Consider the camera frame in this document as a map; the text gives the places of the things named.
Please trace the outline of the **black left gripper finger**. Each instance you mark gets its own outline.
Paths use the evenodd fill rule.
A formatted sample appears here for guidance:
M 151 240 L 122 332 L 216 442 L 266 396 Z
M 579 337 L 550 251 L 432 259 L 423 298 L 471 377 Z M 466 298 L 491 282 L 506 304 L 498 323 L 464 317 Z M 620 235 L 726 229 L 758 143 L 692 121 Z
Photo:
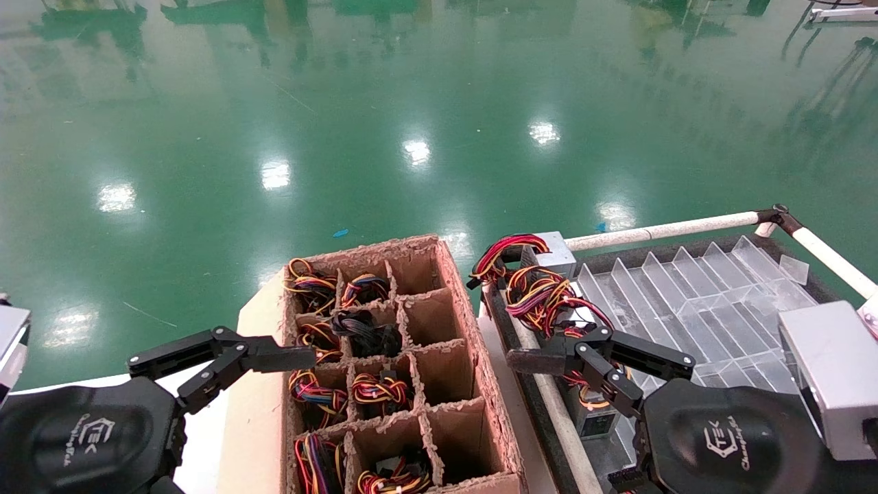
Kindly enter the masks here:
M 131 377 L 162 379 L 204 364 L 178 388 L 182 412 L 195 414 L 246 373 L 286 373 L 316 365 L 308 345 L 283 346 L 272 336 L 241 336 L 217 326 L 129 357 Z

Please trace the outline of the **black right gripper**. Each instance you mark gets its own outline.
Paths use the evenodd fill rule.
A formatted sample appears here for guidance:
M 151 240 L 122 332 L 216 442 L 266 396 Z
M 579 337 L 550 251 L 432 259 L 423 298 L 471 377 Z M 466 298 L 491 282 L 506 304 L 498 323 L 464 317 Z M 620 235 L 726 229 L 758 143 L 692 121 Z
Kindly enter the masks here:
M 641 407 L 641 466 L 669 493 L 803 493 L 824 443 L 800 397 L 671 381 Z

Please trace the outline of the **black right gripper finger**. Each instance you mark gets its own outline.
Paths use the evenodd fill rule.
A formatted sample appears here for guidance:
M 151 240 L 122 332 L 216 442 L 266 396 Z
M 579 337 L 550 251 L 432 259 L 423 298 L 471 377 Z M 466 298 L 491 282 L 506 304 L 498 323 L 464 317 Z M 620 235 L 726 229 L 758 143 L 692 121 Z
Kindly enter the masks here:
M 645 401 L 627 370 L 671 381 L 691 379 L 696 365 L 689 354 L 608 327 L 580 338 L 555 336 L 539 349 L 510 350 L 507 362 L 518 373 L 571 377 L 627 418 L 639 418 Z

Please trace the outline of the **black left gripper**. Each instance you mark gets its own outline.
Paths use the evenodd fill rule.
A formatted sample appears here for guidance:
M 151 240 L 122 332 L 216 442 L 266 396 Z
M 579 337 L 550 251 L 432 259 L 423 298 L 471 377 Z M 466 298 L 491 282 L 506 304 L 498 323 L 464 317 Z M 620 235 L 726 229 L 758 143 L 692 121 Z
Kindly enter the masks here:
M 178 493 L 185 414 L 144 377 L 9 397 L 2 407 L 3 493 Z

